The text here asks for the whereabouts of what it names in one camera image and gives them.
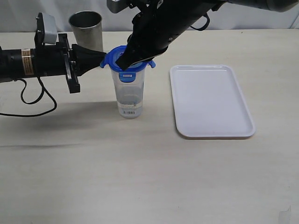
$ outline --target white wall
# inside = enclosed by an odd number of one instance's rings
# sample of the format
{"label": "white wall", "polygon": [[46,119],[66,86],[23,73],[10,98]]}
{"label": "white wall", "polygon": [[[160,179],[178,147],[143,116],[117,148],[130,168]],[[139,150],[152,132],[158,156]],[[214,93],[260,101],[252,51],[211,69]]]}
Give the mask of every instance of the white wall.
{"label": "white wall", "polygon": [[[0,32],[27,32],[36,28],[38,12],[55,16],[59,31],[70,31],[68,18],[77,11],[93,10],[103,16],[105,31],[131,30],[138,10],[111,13],[106,0],[0,0]],[[209,12],[209,29],[290,28],[299,15],[299,6],[286,13],[224,4],[218,12]],[[194,26],[200,27],[203,21]]]}

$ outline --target barcode label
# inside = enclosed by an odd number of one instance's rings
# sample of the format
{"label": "barcode label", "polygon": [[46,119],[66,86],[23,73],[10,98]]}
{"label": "barcode label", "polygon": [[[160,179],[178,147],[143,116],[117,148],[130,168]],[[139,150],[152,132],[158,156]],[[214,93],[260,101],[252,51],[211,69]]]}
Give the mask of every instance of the barcode label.
{"label": "barcode label", "polygon": [[135,114],[135,111],[124,111],[123,114]]}

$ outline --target gold label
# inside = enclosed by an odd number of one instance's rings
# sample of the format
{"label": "gold label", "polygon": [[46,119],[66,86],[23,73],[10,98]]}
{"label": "gold label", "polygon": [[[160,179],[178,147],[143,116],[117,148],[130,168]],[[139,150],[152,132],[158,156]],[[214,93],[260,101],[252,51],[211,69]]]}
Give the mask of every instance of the gold label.
{"label": "gold label", "polygon": [[22,49],[22,61],[25,75],[34,75],[30,49]]}

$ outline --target black funnel nozzle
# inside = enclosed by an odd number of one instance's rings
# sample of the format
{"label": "black funnel nozzle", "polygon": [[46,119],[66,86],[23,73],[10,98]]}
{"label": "black funnel nozzle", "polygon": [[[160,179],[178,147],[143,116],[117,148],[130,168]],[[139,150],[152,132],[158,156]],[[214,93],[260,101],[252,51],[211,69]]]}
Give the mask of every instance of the black funnel nozzle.
{"label": "black funnel nozzle", "polygon": [[77,76],[81,76],[89,70],[100,66],[106,53],[83,48],[77,44],[72,45],[72,52],[76,61]]}

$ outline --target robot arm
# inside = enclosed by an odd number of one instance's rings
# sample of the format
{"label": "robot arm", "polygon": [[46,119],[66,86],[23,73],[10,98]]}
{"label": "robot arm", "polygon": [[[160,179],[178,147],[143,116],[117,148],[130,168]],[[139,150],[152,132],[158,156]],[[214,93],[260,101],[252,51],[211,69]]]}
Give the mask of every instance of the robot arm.
{"label": "robot arm", "polygon": [[207,11],[217,11],[226,2],[284,12],[299,0],[107,0],[113,13],[126,7],[138,7],[141,11],[132,21],[133,33],[126,51],[116,63],[125,70],[164,53],[170,43]]}

